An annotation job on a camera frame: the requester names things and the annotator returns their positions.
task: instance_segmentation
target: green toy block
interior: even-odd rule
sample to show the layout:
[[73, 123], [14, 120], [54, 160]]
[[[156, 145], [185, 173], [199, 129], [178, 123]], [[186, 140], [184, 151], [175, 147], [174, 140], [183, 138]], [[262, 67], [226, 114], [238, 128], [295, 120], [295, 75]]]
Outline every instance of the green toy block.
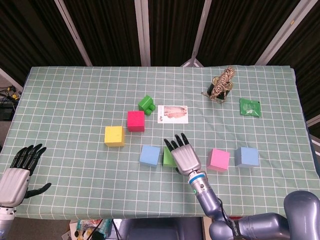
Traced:
[[144, 111], [144, 114], [150, 116], [150, 114], [156, 109], [154, 101], [148, 95], [146, 95], [138, 104], [139, 110]]
[[176, 162], [174, 160], [174, 157], [171, 155], [171, 152], [167, 146], [164, 147], [163, 151], [163, 164], [164, 167], [172, 167], [176, 168]]

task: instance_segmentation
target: green packet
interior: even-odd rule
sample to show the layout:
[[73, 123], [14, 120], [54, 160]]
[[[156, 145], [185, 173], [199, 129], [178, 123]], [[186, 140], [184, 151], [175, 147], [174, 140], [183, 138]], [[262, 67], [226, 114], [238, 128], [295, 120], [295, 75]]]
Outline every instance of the green packet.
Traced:
[[240, 98], [240, 114], [246, 116], [261, 117], [260, 102]]

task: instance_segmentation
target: table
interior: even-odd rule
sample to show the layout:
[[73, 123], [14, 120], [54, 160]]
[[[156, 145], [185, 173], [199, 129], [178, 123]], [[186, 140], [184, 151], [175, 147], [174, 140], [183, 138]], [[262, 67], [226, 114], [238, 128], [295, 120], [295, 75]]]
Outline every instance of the table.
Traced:
[[[0, 155], [0, 174], [24, 146], [46, 152], [29, 189], [52, 183], [23, 201], [19, 217], [42, 219], [203, 216], [187, 178], [173, 168], [139, 164], [142, 145], [164, 148], [184, 132], [206, 169], [212, 148], [230, 152], [227, 172], [208, 179], [228, 214], [284, 215], [284, 197], [297, 189], [320, 196], [293, 70], [234, 66], [223, 104], [200, 93], [222, 67], [33, 67]], [[145, 132], [125, 130], [125, 146], [104, 144], [105, 126], [126, 126], [127, 111], [150, 95], [156, 105], [188, 106], [189, 124], [145, 118]], [[262, 117], [240, 115], [239, 99], [261, 103]], [[234, 151], [257, 148], [260, 167], [234, 167]]]

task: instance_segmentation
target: blue cube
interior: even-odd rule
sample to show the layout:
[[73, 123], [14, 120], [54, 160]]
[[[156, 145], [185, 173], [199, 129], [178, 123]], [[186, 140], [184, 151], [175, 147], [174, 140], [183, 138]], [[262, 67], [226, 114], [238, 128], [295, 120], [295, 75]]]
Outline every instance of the blue cube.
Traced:
[[234, 163], [236, 167], [251, 168], [259, 166], [259, 154], [256, 148], [240, 147], [235, 150]]
[[157, 167], [160, 148], [156, 146], [144, 145], [140, 155], [140, 163], [150, 167]]

